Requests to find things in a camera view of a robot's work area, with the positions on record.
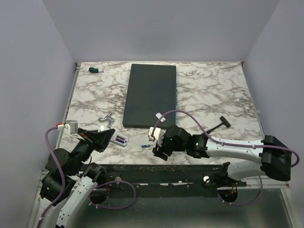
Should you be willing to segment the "white remote control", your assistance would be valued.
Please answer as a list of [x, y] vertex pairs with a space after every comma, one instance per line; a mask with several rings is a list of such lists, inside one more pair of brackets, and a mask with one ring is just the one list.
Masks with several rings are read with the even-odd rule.
[[[98, 129], [98, 132], [104, 132], [106, 130], [111, 130], [111, 128], [102, 125]], [[121, 147], [125, 147], [129, 142], [129, 138], [126, 135], [122, 134], [121, 132], [115, 130], [114, 134], [111, 137], [110, 142], [119, 145]]]

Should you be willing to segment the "white battery compartment cover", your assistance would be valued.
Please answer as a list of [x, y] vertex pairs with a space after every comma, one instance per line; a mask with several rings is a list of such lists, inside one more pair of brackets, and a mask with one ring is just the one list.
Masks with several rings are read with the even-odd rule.
[[161, 123], [166, 121], [165, 117], [162, 117], [161, 113], [157, 113], [155, 116], [160, 120]]

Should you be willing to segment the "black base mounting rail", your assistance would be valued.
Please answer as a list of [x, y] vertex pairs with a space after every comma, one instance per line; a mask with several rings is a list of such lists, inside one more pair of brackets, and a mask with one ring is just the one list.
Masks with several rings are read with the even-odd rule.
[[93, 199], [110, 198], [169, 198], [217, 197], [218, 188], [246, 186], [228, 176], [231, 166], [222, 165], [83, 165], [81, 177], [89, 184], [100, 184]]

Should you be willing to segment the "silver metal bracket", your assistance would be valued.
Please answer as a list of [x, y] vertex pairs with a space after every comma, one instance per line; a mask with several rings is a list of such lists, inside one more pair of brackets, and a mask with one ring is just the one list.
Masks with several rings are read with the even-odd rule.
[[110, 128], [115, 122], [115, 119], [112, 117], [112, 112], [109, 112], [105, 117], [99, 117], [98, 121], [101, 123], [108, 122], [107, 127]]

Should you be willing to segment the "green handled screwdriver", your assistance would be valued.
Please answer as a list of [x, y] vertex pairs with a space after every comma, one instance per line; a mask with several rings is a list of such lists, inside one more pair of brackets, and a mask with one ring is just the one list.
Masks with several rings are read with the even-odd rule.
[[103, 73], [102, 70], [99, 70], [98, 68], [94, 68], [94, 67], [90, 67], [90, 68], [88, 69], [88, 71], [89, 71], [90, 73], [92, 73], [92, 74]]

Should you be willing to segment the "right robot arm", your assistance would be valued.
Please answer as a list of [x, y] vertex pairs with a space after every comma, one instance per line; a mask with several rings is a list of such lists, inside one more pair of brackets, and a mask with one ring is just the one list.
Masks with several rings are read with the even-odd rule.
[[173, 152], [185, 152], [196, 159], [226, 157], [239, 159], [219, 173], [224, 186], [255, 176], [267, 176], [277, 181], [291, 179], [292, 153], [276, 137], [267, 135], [257, 141], [236, 141], [208, 138], [205, 133], [191, 135], [183, 128], [172, 125], [166, 131], [151, 127], [149, 140], [156, 143], [154, 156], [167, 160]]

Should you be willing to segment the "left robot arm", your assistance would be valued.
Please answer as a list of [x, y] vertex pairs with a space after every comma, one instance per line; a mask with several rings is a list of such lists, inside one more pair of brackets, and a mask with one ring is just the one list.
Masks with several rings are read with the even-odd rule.
[[114, 133], [111, 128], [102, 131], [79, 128], [76, 134], [79, 141], [71, 152], [50, 149], [45, 165], [48, 173], [41, 181], [38, 228], [66, 228], [93, 189], [106, 184], [106, 170], [85, 162], [93, 151], [103, 152]]

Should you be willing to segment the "dark network switch box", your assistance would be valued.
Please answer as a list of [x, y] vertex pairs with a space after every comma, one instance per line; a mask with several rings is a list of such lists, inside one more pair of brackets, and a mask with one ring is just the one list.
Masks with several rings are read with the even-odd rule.
[[132, 64], [123, 114], [125, 128], [155, 125], [157, 114], [177, 107], [176, 66]]

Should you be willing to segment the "black plastic clip part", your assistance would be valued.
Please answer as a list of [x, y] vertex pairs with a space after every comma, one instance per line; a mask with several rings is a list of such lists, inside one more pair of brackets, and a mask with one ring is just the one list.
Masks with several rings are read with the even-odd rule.
[[223, 125], [226, 126], [227, 128], [231, 127], [231, 124], [229, 123], [229, 121], [225, 117], [221, 116], [219, 119], [220, 119], [221, 123], [216, 125], [215, 127], [211, 128], [211, 129], [208, 129], [206, 131], [207, 134], [211, 133], [212, 131], [218, 129], [219, 127], [221, 127]]

